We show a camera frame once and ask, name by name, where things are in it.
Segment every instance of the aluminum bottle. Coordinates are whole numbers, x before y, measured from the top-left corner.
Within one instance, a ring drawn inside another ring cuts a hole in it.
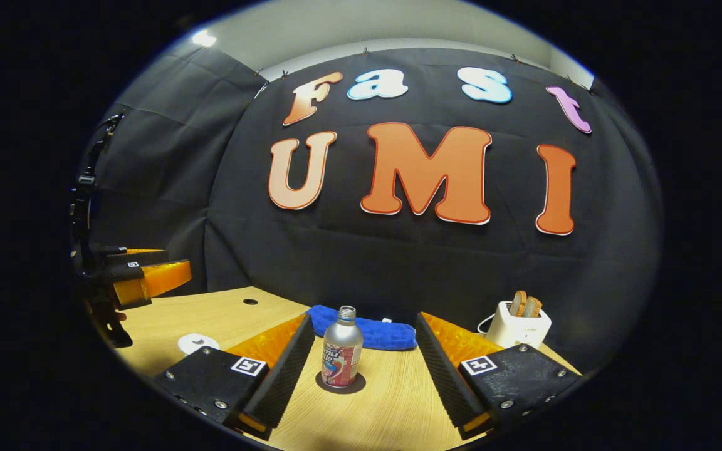
[[[322,382],[347,387],[355,380],[364,334],[355,325],[355,308],[342,306],[338,320],[325,331],[322,354]]]

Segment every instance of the bottle label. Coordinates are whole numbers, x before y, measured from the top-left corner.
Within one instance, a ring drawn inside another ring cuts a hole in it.
[[[333,387],[347,387],[355,380],[361,346],[335,346],[325,343],[322,356],[322,380]]]

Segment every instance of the white ceiling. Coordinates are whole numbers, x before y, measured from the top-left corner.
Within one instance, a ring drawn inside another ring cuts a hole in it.
[[[271,0],[195,29],[267,80],[321,61],[410,46],[476,49],[569,76],[585,88],[593,76],[521,26],[458,0]]]

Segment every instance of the orange letter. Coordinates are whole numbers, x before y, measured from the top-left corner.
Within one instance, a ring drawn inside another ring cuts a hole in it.
[[[570,217],[570,172],[575,167],[575,157],[563,148],[540,145],[536,153],[545,161],[545,209],[536,217],[536,228],[553,235],[569,235],[573,232]]]
[[[336,140],[336,132],[320,132],[308,137],[310,148],[308,174],[300,189],[289,188],[289,163],[291,154],[299,147],[300,141],[282,140],[272,145],[272,169],[269,170],[269,197],[282,209],[304,209],[311,205],[322,191],[325,176],[327,146]]]
[[[295,103],[291,106],[289,115],[283,120],[283,125],[292,125],[292,123],[314,114],[316,107],[311,105],[311,100],[322,102],[327,97],[327,92],[330,91],[330,85],[327,83],[338,83],[341,79],[341,72],[333,72],[332,74],[321,77],[321,79],[305,83],[303,86],[298,86],[298,88],[293,91],[295,92]]]
[[[373,125],[367,135],[375,140],[375,172],[369,196],[361,200],[367,213],[396,214],[403,202],[395,197],[395,178],[409,199],[414,214],[423,214],[444,179],[444,199],[436,216],[449,222],[486,224],[484,204],[484,152],[492,137],[483,130],[453,127],[431,157],[406,123]]]

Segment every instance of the letter m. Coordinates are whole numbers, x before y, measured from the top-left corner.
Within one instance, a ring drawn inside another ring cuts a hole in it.
[[[373,214],[399,213],[403,206],[395,196],[395,178],[399,177],[412,211],[423,214],[447,180],[436,216],[465,224],[489,222],[484,203],[484,152],[492,137],[487,132],[453,127],[430,157],[406,123],[376,123],[367,135],[375,140],[375,171],[361,209]]]

